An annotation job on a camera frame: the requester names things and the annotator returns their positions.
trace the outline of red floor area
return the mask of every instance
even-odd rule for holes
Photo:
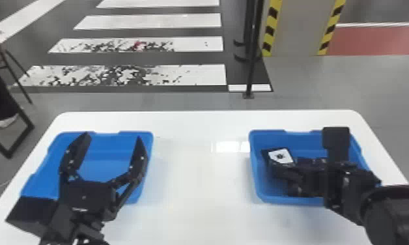
[[[409,55],[409,27],[336,28],[328,55]]]

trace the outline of white painted stripe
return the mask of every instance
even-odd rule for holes
[[[221,27],[220,14],[86,16],[74,29],[153,29]]]
[[[245,92],[246,89],[246,84],[229,84],[229,92]],[[272,87],[270,84],[253,84],[251,90],[253,92],[271,92]]]
[[[32,66],[25,86],[226,85],[225,65]]]
[[[219,6],[219,0],[104,0],[97,8],[160,8]]]
[[[146,51],[223,51],[223,37],[64,38],[54,45],[49,53],[131,53]]]
[[[337,27],[409,27],[409,22],[338,23]]]
[[[37,0],[0,21],[0,42],[4,42],[65,0]]]

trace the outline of white sneaker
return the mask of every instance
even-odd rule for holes
[[[15,114],[13,117],[9,117],[7,119],[0,120],[0,128],[6,128],[10,126],[12,123],[16,121],[17,118],[18,118],[18,114]]]

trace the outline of white sticker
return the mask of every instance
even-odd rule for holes
[[[288,151],[288,149],[284,148],[284,149],[279,149],[276,151],[270,151],[268,153],[268,156],[276,161],[279,162],[280,164],[291,164],[293,163],[293,159],[291,157],[290,152]]]

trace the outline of black metal pole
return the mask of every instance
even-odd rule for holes
[[[253,74],[255,73],[255,63],[256,63],[256,54],[259,44],[259,33],[261,31],[262,24],[262,11],[264,10],[264,0],[257,0],[256,6],[256,19],[255,26],[253,28],[253,38],[250,45],[250,68],[249,76],[247,79],[247,89],[243,94],[245,99],[254,98],[253,93],[251,92],[251,87],[253,85]]]
[[[255,18],[255,0],[247,0],[246,6],[246,20],[244,26],[244,44],[246,47],[246,54],[250,53],[250,45],[253,32],[253,19]]]

